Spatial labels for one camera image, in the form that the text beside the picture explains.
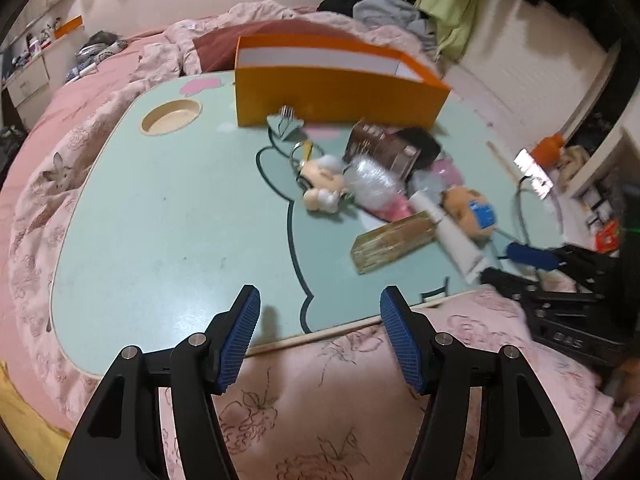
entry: light blue table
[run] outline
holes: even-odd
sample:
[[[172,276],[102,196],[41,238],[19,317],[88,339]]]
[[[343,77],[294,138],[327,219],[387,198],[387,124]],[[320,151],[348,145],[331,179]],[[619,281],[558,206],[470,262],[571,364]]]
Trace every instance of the light blue table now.
[[[370,219],[355,210],[339,217],[309,214],[266,128],[237,127],[233,73],[215,77],[224,85],[195,95],[201,115],[172,134],[144,136],[140,122],[163,102],[181,98],[178,91],[189,79],[138,98],[82,190],[51,307],[53,328],[76,367],[100,375],[129,344],[143,351],[170,348],[228,310],[245,283],[262,296],[253,344],[298,335],[303,326],[315,331],[373,316],[387,285],[397,285],[411,303],[441,288],[446,277],[449,294],[468,289],[437,242],[359,276],[350,248]],[[514,182],[485,145],[500,141],[454,98],[434,131],[466,184],[492,202],[500,227],[518,235]],[[341,155],[349,132],[345,126],[320,145]],[[293,142],[279,147],[288,153]],[[531,193],[523,204],[532,243],[559,244],[545,204]],[[494,235],[486,254],[493,260],[507,243]]]

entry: pink blanket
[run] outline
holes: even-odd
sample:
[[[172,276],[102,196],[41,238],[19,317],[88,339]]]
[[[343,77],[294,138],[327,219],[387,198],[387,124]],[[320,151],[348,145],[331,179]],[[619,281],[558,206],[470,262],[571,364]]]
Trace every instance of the pink blanket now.
[[[288,18],[333,25],[427,63],[417,40],[396,27],[363,30],[362,24],[345,16],[300,14],[271,0],[240,4],[219,17],[178,22],[161,36],[136,42],[138,47],[130,47],[100,66],[100,72],[113,68],[113,79],[88,76],[63,88],[28,139],[26,151],[20,152],[15,171],[7,180],[14,195],[6,196],[3,209],[8,216],[16,188],[26,182],[15,203],[8,247],[9,293],[18,336],[28,350],[37,379],[71,423],[84,410],[97,378],[80,373],[62,353],[50,329],[49,289],[79,189],[97,153],[133,99],[159,82],[179,76],[182,67],[189,74],[199,72],[194,38],[228,25]],[[127,68],[123,70],[125,60]],[[116,63],[123,67],[117,69]],[[105,99],[113,88],[119,89]],[[52,129],[56,134],[47,137],[47,130]],[[66,132],[62,138],[61,131]],[[35,141],[43,137],[42,145]],[[33,168],[26,163],[27,157],[33,160],[44,153],[49,154],[28,178],[20,174]],[[522,348],[572,438],[585,477],[593,476],[623,431],[610,410],[610,399],[597,392],[592,374],[533,344],[513,303],[486,289],[463,298],[429,310],[433,324],[479,348],[495,350],[505,342]],[[379,392],[375,397],[366,394],[373,384],[373,391]],[[168,410],[170,392],[162,392],[161,399],[165,451],[172,478],[180,478]],[[280,480],[355,476],[386,480],[399,477],[406,465],[423,400],[414,399],[402,382],[386,335],[378,327],[333,342],[249,358],[238,384],[216,399],[216,405],[241,478],[263,478],[268,471],[268,476]],[[394,459],[387,463],[383,454]],[[466,471],[468,468],[462,468],[461,475]]]

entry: green towel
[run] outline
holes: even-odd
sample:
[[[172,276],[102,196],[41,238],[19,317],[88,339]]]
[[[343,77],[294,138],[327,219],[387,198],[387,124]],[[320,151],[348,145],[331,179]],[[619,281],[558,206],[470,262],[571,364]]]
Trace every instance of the green towel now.
[[[438,52],[458,59],[476,18],[478,0],[416,0],[415,6],[436,21]]]

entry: pink comforter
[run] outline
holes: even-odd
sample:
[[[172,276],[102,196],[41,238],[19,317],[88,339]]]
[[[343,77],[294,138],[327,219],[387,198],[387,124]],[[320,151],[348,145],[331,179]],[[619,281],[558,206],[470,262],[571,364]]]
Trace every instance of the pink comforter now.
[[[97,384],[95,378],[75,370],[47,325],[49,288],[60,244],[79,189],[101,146],[138,95],[175,78],[181,67],[189,74],[199,72],[193,38],[238,23],[289,18],[333,25],[370,43],[388,44],[416,56],[419,49],[413,36],[395,27],[366,30],[345,16],[300,14],[272,1],[241,4],[219,17],[185,20],[162,35],[133,43],[100,65],[97,75],[61,89],[28,138],[1,194],[0,228],[5,234],[11,223],[12,234],[10,243],[3,238],[9,256],[5,270],[9,289],[4,280],[0,285],[2,329],[3,334],[4,330],[10,333],[10,342],[0,349],[9,358],[18,389],[26,392],[40,382],[69,420],[62,421],[42,393],[33,393],[31,398],[26,395],[50,421],[71,428]],[[69,179],[57,175],[52,182],[43,175],[43,171],[56,173],[54,152],[70,168],[65,171]],[[436,328],[471,346],[495,351],[509,342],[522,348],[572,439],[584,477],[591,478],[608,460],[623,435],[609,397],[596,390],[595,379],[586,368],[531,342],[515,304],[483,289],[430,310],[428,315]],[[36,377],[28,373],[27,361]],[[371,381],[380,392],[377,396],[366,394]],[[172,478],[180,478],[169,390],[162,391],[161,400],[168,466]],[[216,399],[240,477],[279,480],[399,478],[423,402],[414,399],[402,381],[379,326],[332,342],[249,358],[238,384]],[[472,444],[470,431],[467,461]],[[463,467],[460,478],[466,474],[468,467]]]
[[[0,253],[9,253],[9,232],[15,206],[36,167],[55,145],[78,124],[92,115],[116,89],[123,88],[138,66],[144,47],[161,40],[162,35],[133,41],[117,56],[98,68],[98,73],[63,86],[34,126],[15,158],[0,192]],[[12,381],[24,399],[51,424],[72,430],[74,424],[60,412],[36,378],[27,349],[18,338],[14,302],[8,289],[7,260],[2,259],[0,279],[0,359],[7,361]]]

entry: blue tag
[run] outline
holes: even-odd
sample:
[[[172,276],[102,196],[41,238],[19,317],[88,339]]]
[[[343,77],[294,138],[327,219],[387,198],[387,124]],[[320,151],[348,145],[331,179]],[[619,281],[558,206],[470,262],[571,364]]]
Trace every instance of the blue tag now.
[[[479,204],[476,200],[470,200],[469,207],[476,216],[476,221],[481,229],[495,224],[494,208],[489,204]]]

